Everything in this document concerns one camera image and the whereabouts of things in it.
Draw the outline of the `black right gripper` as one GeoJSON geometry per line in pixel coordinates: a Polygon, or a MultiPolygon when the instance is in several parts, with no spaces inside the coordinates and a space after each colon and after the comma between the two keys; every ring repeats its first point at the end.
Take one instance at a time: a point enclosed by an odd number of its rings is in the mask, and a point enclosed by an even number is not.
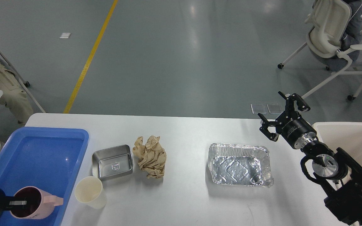
{"type": "Polygon", "coordinates": [[[280,114],[275,121],[268,121],[266,117],[258,113],[261,119],[260,131],[267,139],[277,142],[279,134],[287,141],[293,149],[302,149],[316,138],[315,129],[302,118],[301,114],[295,110],[295,103],[299,111],[306,112],[311,108],[303,98],[293,93],[286,95],[281,91],[278,94],[285,100],[285,111],[280,114]],[[269,127],[275,127],[276,132],[270,132],[269,127]]]}

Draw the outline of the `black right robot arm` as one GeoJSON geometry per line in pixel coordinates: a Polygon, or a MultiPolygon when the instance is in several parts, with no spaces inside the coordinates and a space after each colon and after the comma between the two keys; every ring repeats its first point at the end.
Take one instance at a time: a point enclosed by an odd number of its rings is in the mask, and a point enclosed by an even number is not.
{"type": "Polygon", "coordinates": [[[285,109],[274,121],[258,113],[260,131],[274,142],[282,136],[291,148],[304,153],[301,170],[322,187],[325,206],[339,221],[362,226],[362,166],[342,148],[334,152],[319,141],[316,130],[300,114],[310,110],[300,95],[278,94],[285,100],[285,109]]]}

